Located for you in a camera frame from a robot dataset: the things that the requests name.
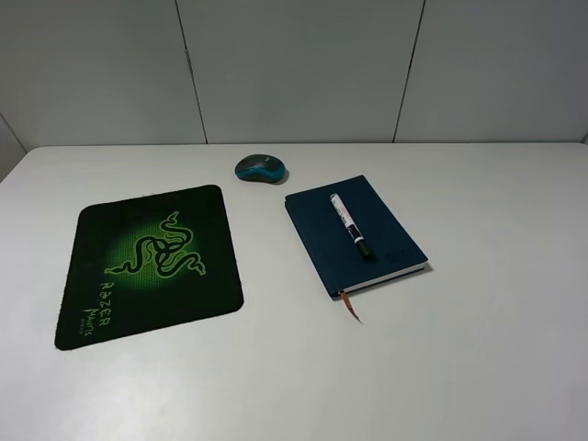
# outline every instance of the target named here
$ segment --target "wall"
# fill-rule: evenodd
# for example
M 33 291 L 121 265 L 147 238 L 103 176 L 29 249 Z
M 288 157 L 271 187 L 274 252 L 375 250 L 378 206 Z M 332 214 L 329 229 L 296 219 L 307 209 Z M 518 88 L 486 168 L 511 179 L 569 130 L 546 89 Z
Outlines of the wall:
M 585 0 L 427 0 L 396 141 L 580 141 Z
M 0 112 L 29 150 L 205 141 L 173 0 L 3 0 L 0 41 Z
M 423 0 L 179 0 L 210 142 L 392 141 Z
M 202 114 L 173 0 L 4 0 L 0 113 L 23 145 L 587 130 L 585 0 L 178 2 Z
M 0 182 L 24 157 L 24 149 L 0 115 Z

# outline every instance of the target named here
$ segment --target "whiteboard marker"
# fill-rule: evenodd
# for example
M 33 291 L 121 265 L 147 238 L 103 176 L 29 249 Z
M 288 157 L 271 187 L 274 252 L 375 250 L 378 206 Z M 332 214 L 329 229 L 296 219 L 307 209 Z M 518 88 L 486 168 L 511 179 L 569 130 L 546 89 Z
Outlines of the whiteboard marker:
M 361 235 L 361 232 L 356 226 L 356 223 L 353 221 L 353 218 L 347 211 L 343 201 L 339 198 L 339 195 L 333 193 L 331 195 L 331 203 L 333 204 L 334 209 L 337 211 L 337 214 L 341 218 L 344 226 L 347 228 L 349 235 L 353 239 L 354 244 L 356 245 L 359 253 L 361 256 L 366 260 L 372 260 L 374 258 L 374 254 L 371 251 L 366 239 L 364 236 Z

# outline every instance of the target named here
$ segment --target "wireless mouse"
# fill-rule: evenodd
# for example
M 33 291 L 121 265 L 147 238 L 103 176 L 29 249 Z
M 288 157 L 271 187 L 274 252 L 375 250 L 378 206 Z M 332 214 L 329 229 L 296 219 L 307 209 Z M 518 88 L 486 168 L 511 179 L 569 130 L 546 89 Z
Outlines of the wireless mouse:
M 286 166 L 275 156 L 251 154 L 235 166 L 235 174 L 243 181 L 276 183 L 286 174 Z

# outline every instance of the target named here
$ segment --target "razer logo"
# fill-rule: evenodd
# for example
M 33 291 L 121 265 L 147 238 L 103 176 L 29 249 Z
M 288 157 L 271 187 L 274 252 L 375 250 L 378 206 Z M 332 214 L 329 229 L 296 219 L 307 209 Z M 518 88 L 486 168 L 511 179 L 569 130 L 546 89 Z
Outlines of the razer logo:
M 200 260 L 200 254 L 189 253 L 185 249 L 194 239 L 194 233 L 188 228 L 176 226 L 178 214 L 174 211 L 159 224 L 161 236 L 147 235 L 137 240 L 134 259 L 123 262 L 121 266 L 107 268 L 104 274 L 137 274 L 145 266 L 154 265 L 158 277 L 173 277 L 182 268 L 196 270 L 204 276 L 206 267 Z

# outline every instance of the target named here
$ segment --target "dark blue notebook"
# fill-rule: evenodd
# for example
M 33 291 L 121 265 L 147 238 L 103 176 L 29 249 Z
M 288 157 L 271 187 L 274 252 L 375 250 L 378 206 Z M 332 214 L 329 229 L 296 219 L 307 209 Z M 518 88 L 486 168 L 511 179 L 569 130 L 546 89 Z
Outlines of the dark blue notebook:
M 329 197 L 337 193 L 374 255 L 366 261 Z M 364 176 L 286 196 L 286 209 L 333 298 L 420 271 L 426 255 L 396 220 Z

